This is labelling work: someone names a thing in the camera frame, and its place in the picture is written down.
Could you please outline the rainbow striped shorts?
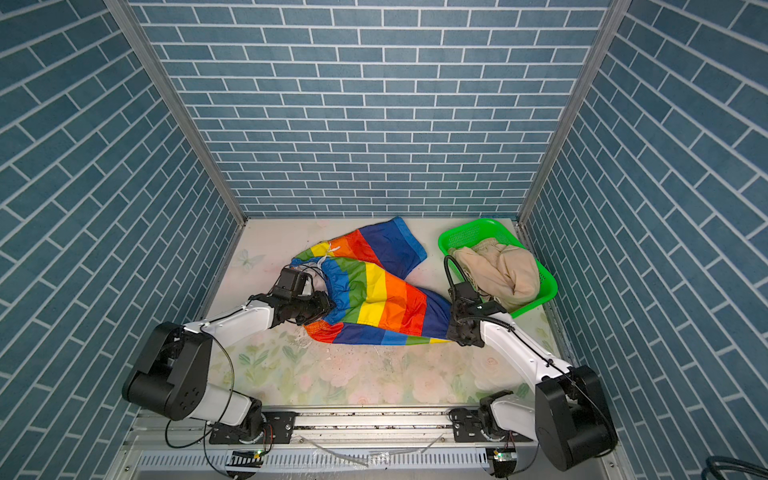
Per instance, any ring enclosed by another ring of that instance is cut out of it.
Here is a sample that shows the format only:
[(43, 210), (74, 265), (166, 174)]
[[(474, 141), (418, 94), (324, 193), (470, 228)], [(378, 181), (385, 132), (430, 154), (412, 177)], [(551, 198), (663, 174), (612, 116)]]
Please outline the rainbow striped shorts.
[(450, 302), (406, 281), (426, 259), (425, 248), (400, 217), (361, 227), (299, 253), (291, 265), (319, 275), (335, 304), (305, 327), (307, 334), (328, 344), (446, 342)]

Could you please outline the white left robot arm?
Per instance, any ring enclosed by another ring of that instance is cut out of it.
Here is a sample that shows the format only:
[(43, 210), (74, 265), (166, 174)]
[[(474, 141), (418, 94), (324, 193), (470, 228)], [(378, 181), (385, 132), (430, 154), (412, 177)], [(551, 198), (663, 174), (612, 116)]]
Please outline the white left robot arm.
[(257, 294), (217, 319), (163, 323), (150, 333), (126, 378), (123, 398), (170, 421), (187, 418), (231, 429), (240, 443), (264, 436), (260, 400), (209, 382), (213, 352), (284, 322), (308, 325), (335, 307), (324, 292)]

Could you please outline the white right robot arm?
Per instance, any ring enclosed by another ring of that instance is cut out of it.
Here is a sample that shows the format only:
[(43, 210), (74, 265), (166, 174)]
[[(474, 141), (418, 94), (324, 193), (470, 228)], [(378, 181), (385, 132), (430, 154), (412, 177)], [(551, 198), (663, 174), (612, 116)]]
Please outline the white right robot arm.
[(598, 375), (574, 367), (539, 345), (493, 302), (458, 300), (452, 306), (448, 338), (462, 346), (489, 347), (534, 388), (529, 406), (511, 390), (480, 400), (476, 410), (455, 408), (449, 418), (454, 439), (484, 437), (511, 442), (519, 435), (560, 471), (611, 453), (618, 435)]

